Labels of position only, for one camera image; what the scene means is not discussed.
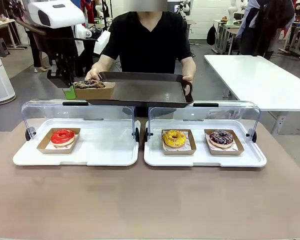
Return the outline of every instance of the black tray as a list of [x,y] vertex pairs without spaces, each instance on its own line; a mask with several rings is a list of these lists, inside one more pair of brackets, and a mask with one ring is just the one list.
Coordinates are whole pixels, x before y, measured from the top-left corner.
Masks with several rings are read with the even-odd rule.
[[[101,72],[103,82],[115,82],[111,99],[88,100],[93,105],[184,108],[194,102],[193,86],[182,75],[134,72]],[[186,86],[190,93],[185,95]]]

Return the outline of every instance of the transparent display lid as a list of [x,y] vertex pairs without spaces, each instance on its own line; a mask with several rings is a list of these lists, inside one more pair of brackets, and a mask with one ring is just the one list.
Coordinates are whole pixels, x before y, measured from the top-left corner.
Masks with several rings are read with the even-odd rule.
[[131,127],[131,133],[135,137],[134,112],[133,107],[98,106],[82,100],[31,100],[21,109],[28,132],[27,140],[33,139],[43,124],[56,121],[65,127],[71,121],[83,121],[85,128],[93,128],[95,124],[92,122],[121,122],[122,126]]
[[260,114],[260,109],[247,101],[195,101],[185,108],[154,107],[149,110],[146,135],[150,139],[153,135],[152,127],[161,126],[164,122],[183,122],[181,125],[185,127],[192,122],[202,122],[203,128],[239,127],[247,139],[256,142],[255,132]]

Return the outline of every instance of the yellow frosted donut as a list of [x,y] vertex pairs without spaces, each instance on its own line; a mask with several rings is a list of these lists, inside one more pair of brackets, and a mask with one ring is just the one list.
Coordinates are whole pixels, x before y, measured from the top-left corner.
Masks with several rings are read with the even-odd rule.
[[186,135],[182,131],[170,130],[163,135],[164,143],[171,148],[181,148],[186,140]]

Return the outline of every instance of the white serving tray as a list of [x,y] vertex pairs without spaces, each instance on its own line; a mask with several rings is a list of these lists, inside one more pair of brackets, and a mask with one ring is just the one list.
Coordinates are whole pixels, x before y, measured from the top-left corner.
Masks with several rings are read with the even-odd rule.
[[[204,120],[183,121],[172,119],[156,119],[151,122],[150,140],[144,145],[144,160],[155,167],[254,167],[266,165],[267,159],[256,143],[248,140],[245,127],[236,120]],[[190,129],[192,131],[196,152],[194,155],[168,156],[164,155],[162,147],[162,129]],[[241,141],[244,152],[239,156],[211,155],[205,137],[204,129],[232,129]]]
[[[140,129],[140,122],[135,127]],[[51,128],[81,128],[71,154],[43,154],[37,146]],[[19,166],[130,166],[138,159],[139,143],[132,136],[131,120],[83,120],[53,118],[14,155]]]

